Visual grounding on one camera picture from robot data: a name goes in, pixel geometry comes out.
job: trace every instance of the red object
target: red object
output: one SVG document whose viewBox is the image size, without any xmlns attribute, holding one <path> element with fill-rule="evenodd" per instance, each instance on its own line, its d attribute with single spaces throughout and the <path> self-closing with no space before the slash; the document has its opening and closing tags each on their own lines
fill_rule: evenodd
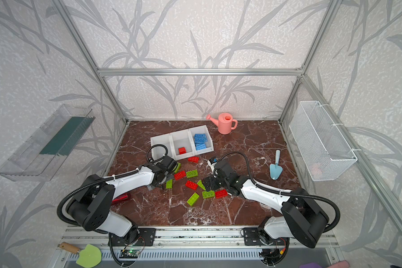
<svg viewBox="0 0 402 268">
<path fill-rule="evenodd" d="M 180 171 L 179 173 L 176 173 L 175 175 L 174 175 L 174 178 L 176 179 L 176 180 L 179 180 L 179 179 L 182 179 L 183 177 L 185 177 L 186 176 L 186 172 L 184 171 L 184 170 L 182 170 L 182 171 Z"/>
<path fill-rule="evenodd" d="M 214 192 L 214 194 L 216 195 L 216 198 L 219 199 L 219 198 L 227 196 L 228 192 L 225 189 L 223 189 L 223 190 Z"/>
<path fill-rule="evenodd" d="M 184 153 L 186 153 L 186 148 L 185 147 L 179 148 L 179 154 L 184 154 Z"/>
<path fill-rule="evenodd" d="M 191 188 L 192 190 L 196 190 L 198 187 L 198 184 L 191 182 L 190 180 L 188 180 L 185 185 Z"/>
<path fill-rule="evenodd" d="M 112 205 L 116 204 L 120 201 L 127 200 L 128 198 L 129 198 L 128 193 L 123 193 L 120 196 L 118 196 L 117 198 L 112 200 Z"/>
<path fill-rule="evenodd" d="M 198 163 L 199 160 L 200 160 L 199 157 L 190 157 L 190 158 L 188 158 L 188 161 L 189 161 L 189 162 L 193 162 L 193 163 Z"/>
</svg>

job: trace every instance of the gray leaf wallpaper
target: gray leaf wallpaper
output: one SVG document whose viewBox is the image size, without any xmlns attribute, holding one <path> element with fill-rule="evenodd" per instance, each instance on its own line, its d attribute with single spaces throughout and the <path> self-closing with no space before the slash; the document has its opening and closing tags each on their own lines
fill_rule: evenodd
<svg viewBox="0 0 402 268">
<path fill-rule="evenodd" d="M 51 181 L 0 176 L 0 268 L 48 265 L 66 228 L 55 206 L 103 171 L 125 126 L 51 10 L 49 1 L 0 0 L 0 165 L 64 103 L 96 119 Z"/>
<path fill-rule="evenodd" d="M 329 0 L 65 0 L 101 68 L 297 68 Z M 108 77 L 128 118 L 280 115 L 295 77 Z"/>
<path fill-rule="evenodd" d="M 402 1 L 342 4 L 308 74 L 402 203 Z M 303 88 L 301 100 L 311 100 Z M 333 181 L 304 182 L 337 201 L 334 233 L 352 267 L 402 267 L 402 236 L 355 166 Z"/>
</svg>

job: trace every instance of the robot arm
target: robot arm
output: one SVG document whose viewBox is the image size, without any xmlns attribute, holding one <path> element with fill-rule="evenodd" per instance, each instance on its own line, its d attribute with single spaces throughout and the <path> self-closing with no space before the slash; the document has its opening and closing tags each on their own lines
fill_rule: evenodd
<svg viewBox="0 0 402 268">
<path fill-rule="evenodd" d="M 271 244 L 273 239 L 279 237 L 294 237 L 307 247 L 316 246 L 329 222 L 327 214 L 313 199 L 281 195 L 281 193 L 308 195 L 304 189 L 283 190 L 256 182 L 260 187 L 279 192 L 279 194 L 270 193 L 254 185 L 247 176 L 237 174 L 226 160 L 217 161 L 213 157 L 208 161 L 208 165 L 213 175 L 203 180 L 207 191 L 224 187 L 232 196 L 258 201 L 283 214 L 283 217 L 265 218 L 258 227 L 259 238 L 264 244 Z"/>
<path fill-rule="evenodd" d="M 110 176 L 110 180 L 75 194 L 69 201 L 66 212 L 86 231 L 111 232 L 132 243 L 138 235 L 137 225 L 122 215 L 110 211 L 112 200 L 140 186 L 157 187 L 164 184 L 172 179 L 172 171 L 176 167 L 177 162 L 165 155 L 162 161 L 156 164 L 146 163 L 133 171 Z M 104 178 L 91 175 L 81 187 L 101 179 Z"/>
</svg>

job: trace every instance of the green spatula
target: green spatula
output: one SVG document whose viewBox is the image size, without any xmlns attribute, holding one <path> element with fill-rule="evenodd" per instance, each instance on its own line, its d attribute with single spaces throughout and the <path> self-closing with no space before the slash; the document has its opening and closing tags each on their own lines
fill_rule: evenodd
<svg viewBox="0 0 402 268">
<path fill-rule="evenodd" d="M 79 254 L 79 259 L 76 261 L 76 263 L 85 268 L 94 267 L 101 261 L 100 249 L 91 244 L 87 244 L 86 248 L 82 250 L 65 242 L 59 244 L 59 247 L 73 254 Z"/>
<path fill-rule="evenodd" d="M 270 176 L 271 179 L 276 180 L 279 178 L 283 171 L 283 168 L 279 166 L 280 150 L 276 150 L 276 163 L 270 164 Z"/>
</svg>

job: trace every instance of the brown marble surface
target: brown marble surface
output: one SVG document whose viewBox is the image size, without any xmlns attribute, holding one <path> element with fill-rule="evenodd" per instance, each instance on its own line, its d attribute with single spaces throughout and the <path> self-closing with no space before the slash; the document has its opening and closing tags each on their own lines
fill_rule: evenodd
<svg viewBox="0 0 402 268">
<path fill-rule="evenodd" d="M 125 134 L 109 175 L 134 170 L 146 162 L 146 151 L 150 147 L 150 137 L 183 130 L 194 126 L 207 125 L 214 144 L 214 152 L 199 155 L 198 164 L 179 160 L 180 170 L 198 170 L 193 182 L 211 174 L 207 160 L 221 157 L 231 151 L 241 151 L 250 160 L 254 178 L 262 183 L 282 189 L 294 190 L 299 187 L 295 168 L 284 142 L 277 121 L 239 121 L 236 130 L 222 135 L 210 121 L 132 121 Z M 283 172 L 278 180 L 269 176 L 269 164 L 275 161 L 275 151 L 281 150 L 279 164 Z M 244 159 L 240 155 L 230 155 L 229 163 L 240 174 L 247 174 Z M 194 193 L 185 186 L 188 179 L 173 180 L 173 189 L 155 188 L 149 191 L 140 187 L 130 192 L 130 199 L 112 206 L 118 212 L 139 226 L 154 225 L 259 225 L 266 216 L 281 214 L 259 202 L 241 197 L 202 199 L 202 189 L 196 192 L 200 198 L 190 207 L 186 202 Z"/>
</svg>

